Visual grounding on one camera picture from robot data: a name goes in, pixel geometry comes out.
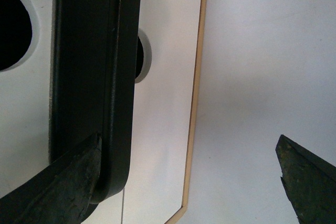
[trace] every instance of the white panel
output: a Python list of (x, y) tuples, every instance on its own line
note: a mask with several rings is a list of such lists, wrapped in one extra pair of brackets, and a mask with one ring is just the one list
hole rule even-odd
[(33, 41), (15, 68), (0, 72), (0, 197), (48, 165), (53, 1), (21, 1), (32, 20)]
[(281, 134), (336, 165), (335, 0), (208, 0), (180, 224), (294, 224)]
[(152, 66), (135, 85), (124, 224), (165, 223), (181, 207), (201, 0), (141, 0)]

